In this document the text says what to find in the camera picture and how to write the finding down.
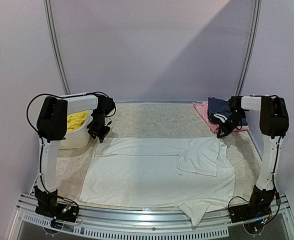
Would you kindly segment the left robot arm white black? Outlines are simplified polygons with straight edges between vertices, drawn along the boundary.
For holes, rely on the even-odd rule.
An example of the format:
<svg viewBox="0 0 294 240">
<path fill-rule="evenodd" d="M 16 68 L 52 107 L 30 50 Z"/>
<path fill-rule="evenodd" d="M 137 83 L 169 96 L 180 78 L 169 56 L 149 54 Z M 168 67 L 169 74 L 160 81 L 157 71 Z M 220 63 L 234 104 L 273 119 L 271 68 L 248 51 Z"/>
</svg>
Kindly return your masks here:
<svg viewBox="0 0 294 240">
<path fill-rule="evenodd" d="M 86 129 L 92 139 L 103 142 L 110 131 L 106 118 L 116 112 L 114 100 L 103 92 L 84 92 L 69 95 L 45 93 L 37 124 L 32 128 L 39 137 L 39 170 L 34 186 L 35 196 L 42 210 L 50 217 L 61 213 L 57 203 L 56 187 L 57 155 L 61 141 L 67 134 L 67 117 L 70 114 L 91 111 L 92 121 Z"/>
</svg>

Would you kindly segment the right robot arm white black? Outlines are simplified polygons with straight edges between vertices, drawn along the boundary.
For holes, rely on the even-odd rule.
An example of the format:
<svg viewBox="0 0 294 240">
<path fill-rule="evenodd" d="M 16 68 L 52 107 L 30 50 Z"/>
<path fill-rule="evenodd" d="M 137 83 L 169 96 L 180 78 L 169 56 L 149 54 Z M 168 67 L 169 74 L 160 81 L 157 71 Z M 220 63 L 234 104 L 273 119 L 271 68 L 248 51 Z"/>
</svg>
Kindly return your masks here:
<svg viewBox="0 0 294 240">
<path fill-rule="evenodd" d="M 248 111 L 259 112 L 259 128 L 263 135 L 263 154 L 260 173 L 246 206 L 249 218 L 256 218 L 274 199 L 276 171 L 281 145 L 289 129 L 289 117 L 283 98 L 276 95 L 232 96 L 228 100 L 230 116 L 219 124 L 217 138 L 231 134 Z"/>
</svg>

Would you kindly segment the white t-shirt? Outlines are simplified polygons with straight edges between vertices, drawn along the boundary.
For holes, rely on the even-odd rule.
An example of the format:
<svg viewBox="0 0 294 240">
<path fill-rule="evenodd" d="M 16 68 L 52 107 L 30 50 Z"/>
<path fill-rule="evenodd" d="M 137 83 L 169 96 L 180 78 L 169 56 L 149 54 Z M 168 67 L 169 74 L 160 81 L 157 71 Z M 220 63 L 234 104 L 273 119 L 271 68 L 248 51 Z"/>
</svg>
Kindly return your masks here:
<svg viewBox="0 0 294 240">
<path fill-rule="evenodd" d="M 196 226 L 234 194 L 226 152 L 215 137 L 107 138 L 95 146 L 79 199 L 131 209 L 177 207 Z"/>
</svg>

